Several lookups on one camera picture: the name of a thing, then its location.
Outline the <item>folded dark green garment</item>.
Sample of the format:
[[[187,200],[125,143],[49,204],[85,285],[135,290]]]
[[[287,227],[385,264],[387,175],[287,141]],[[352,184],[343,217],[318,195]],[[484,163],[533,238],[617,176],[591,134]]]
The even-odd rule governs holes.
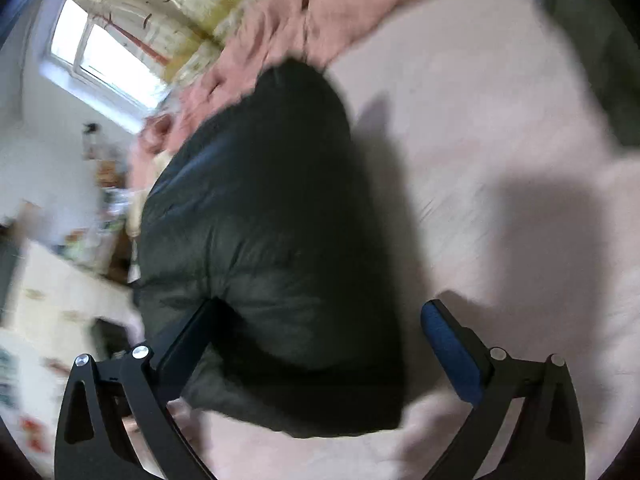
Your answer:
[[[639,0],[540,0],[625,148],[639,146]]]

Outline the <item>desk clutter pile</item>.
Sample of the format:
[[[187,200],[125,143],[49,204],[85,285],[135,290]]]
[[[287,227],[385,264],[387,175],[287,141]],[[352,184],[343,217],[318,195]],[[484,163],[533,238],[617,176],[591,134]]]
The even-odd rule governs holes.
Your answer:
[[[130,205],[126,189],[124,152],[107,140],[97,122],[86,122],[81,131],[82,159],[90,162],[92,183],[98,198],[88,226],[70,231],[62,255],[83,269],[107,278],[119,274],[130,258],[124,242]]]

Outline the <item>cream printed hoodie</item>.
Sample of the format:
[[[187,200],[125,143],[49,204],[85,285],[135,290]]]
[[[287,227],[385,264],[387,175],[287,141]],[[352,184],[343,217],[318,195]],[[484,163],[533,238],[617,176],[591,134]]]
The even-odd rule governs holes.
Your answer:
[[[156,155],[144,155],[132,161],[128,176],[130,201],[126,222],[126,232],[131,242],[129,284],[137,281],[141,275],[138,263],[138,238],[141,233],[142,212],[146,199],[173,157],[174,155],[170,151],[162,151]]]

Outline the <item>pink bed sheet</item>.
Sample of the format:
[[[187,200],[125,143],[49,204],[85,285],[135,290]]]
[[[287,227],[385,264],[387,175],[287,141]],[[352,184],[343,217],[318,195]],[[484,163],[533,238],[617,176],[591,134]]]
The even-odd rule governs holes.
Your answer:
[[[194,408],[201,458],[221,479],[423,477],[470,411],[421,330],[437,298],[485,344],[565,360],[598,478],[639,416],[639,156],[564,32],[534,0],[419,0],[330,68],[303,63],[344,106],[380,220],[400,423],[296,438]]]

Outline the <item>window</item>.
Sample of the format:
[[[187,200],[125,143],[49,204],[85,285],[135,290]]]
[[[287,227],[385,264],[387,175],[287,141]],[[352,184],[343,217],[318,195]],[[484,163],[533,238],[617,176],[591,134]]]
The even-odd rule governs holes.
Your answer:
[[[114,26],[74,0],[44,0],[38,18],[40,75],[120,128],[138,132],[167,96],[167,84],[127,49]]]

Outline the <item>black puffer jacket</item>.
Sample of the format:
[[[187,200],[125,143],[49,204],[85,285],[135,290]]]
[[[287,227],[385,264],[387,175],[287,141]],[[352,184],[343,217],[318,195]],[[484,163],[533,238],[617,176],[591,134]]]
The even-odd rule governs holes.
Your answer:
[[[396,428],[407,378],[392,270],[344,106],[290,58],[203,122],[143,207],[149,336],[210,307],[183,389],[296,438]]]

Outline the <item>white cabinet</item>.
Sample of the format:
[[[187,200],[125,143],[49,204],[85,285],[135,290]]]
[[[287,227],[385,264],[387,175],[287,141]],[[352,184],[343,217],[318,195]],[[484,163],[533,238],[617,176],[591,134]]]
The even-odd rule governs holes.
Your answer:
[[[14,369],[1,372],[1,408],[33,460],[50,465],[68,374],[81,353],[96,356],[96,318],[142,335],[130,289],[78,268],[29,240],[17,258],[1,325],[1,352]]]

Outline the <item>pink plaid duvet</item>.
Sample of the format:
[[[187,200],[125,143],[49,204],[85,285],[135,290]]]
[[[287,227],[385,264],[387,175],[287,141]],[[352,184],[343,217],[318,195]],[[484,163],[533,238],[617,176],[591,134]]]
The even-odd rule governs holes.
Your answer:
[[[127,184],[153,184],[162,153],[176,154],[205,119],[253,91],[260,73],[289,56],[319,70],[409,0],[256,0],[215,62],[178,93],[174,112],[148,118],[130,152]]]

